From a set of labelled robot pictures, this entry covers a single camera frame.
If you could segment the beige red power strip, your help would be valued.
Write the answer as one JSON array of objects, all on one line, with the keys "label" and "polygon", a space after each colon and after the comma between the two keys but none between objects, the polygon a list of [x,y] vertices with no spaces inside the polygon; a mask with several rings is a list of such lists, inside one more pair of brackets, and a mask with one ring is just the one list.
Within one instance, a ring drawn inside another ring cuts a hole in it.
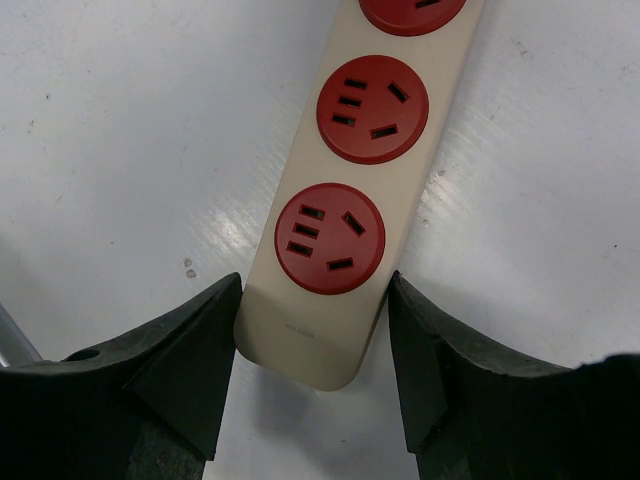
[{"label": "beige red power strip", "polygon": [[353,380],[436,153],[480,1],[344,1],[245,285],[248,360]]}]

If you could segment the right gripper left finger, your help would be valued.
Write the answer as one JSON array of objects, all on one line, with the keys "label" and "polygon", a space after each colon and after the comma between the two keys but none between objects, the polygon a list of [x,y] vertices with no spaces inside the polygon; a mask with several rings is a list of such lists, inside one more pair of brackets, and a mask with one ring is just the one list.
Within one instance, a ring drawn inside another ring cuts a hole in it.
[{"label": "right gripper left finger", "polygon": [[242,297],[229,274],[61,361],[1,371],[5,479],[199,479],[216,453]]}]

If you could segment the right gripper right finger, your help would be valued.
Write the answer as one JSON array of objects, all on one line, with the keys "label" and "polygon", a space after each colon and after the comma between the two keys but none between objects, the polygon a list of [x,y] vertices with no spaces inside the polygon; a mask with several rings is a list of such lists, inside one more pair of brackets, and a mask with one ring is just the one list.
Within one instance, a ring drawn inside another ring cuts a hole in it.
[{"label": "right gripper right finger", "polygon": [[635,479],[639,358],[577,368],[511,349],[432,303],[388,288],[407,449],[423,479]]}]

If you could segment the aluminium front rail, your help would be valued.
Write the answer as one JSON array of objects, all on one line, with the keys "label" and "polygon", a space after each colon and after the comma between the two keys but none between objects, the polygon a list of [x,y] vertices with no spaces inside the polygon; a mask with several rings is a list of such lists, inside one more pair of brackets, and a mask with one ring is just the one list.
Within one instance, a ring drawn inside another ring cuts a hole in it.
[{"label": "aluminium front rail", "polygon": [[3,305],[0,305],[0,361],[2,367],[22,366],[43,358],[20,330]]}]

